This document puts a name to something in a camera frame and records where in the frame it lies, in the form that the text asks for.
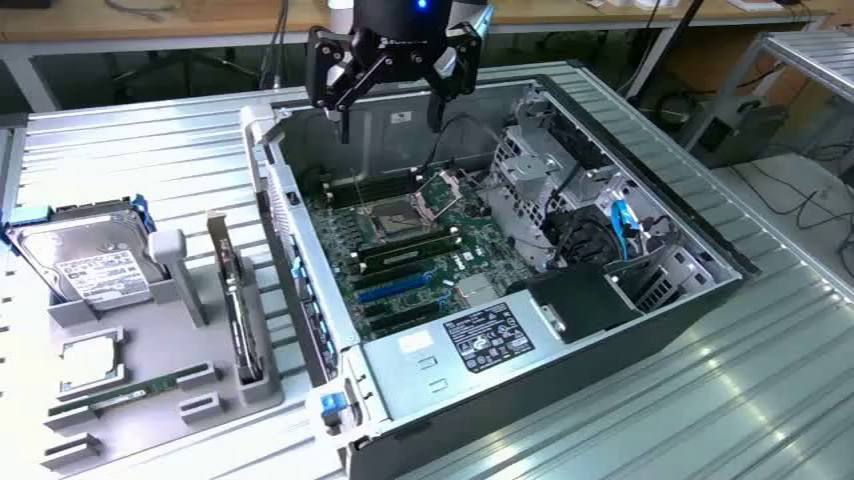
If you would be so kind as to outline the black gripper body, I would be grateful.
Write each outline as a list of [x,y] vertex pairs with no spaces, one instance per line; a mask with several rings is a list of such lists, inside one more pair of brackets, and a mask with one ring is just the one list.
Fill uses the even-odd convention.
[[355,70],[375,83],[415,81],[435,73],[448,46],[451,1],[354,2]]

